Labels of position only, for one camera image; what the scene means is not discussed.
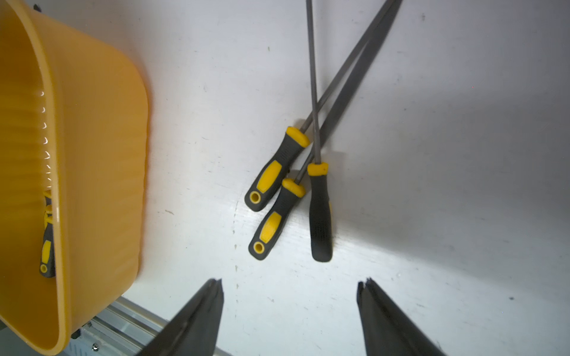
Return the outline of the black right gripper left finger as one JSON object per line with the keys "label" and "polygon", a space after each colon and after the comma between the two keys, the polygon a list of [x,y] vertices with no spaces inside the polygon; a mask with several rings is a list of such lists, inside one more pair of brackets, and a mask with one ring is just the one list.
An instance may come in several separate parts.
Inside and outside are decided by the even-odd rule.
{"label": "black right gripper left finger", "polygon": [[210,279],[175,315],[140,355],[213,355],[215,353],[224,291],[221,280]]}

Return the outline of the yellow plastic storage tray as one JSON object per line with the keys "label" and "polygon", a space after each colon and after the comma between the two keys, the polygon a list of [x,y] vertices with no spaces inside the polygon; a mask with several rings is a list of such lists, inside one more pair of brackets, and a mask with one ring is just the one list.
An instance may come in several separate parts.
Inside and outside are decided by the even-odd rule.
{"label": "yellow plastic storage tray", "polygon": [[[1,3],[1,321],[39,353],[64,350],[137,276],[148,115],[124,54]],[[39,269],[47,190],[53,278]]]}

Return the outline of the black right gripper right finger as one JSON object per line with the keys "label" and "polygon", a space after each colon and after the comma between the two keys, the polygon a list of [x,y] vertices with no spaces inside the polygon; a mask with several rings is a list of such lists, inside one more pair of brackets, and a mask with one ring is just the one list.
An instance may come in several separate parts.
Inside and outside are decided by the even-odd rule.
{"label": "black right gripper right finger", "polygon": [[368,355],[444,355],[373,279],[359,282],[356,300]]}

